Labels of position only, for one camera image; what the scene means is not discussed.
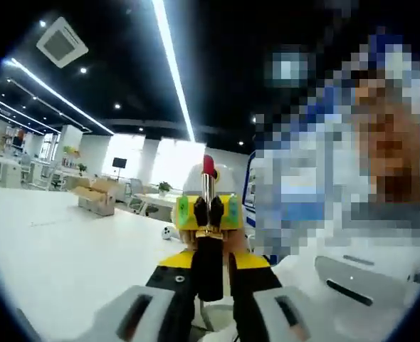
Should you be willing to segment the person's right hand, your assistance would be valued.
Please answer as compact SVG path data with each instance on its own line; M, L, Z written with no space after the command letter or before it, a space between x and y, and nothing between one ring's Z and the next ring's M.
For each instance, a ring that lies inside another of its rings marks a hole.
M195 250L196 242L191 239L190 231L181 231L180 239L186 244L187 249ZM245 232L243 230L227 231L223 239L223 251L225 254L233 252L246 252L248 245L246 242Z

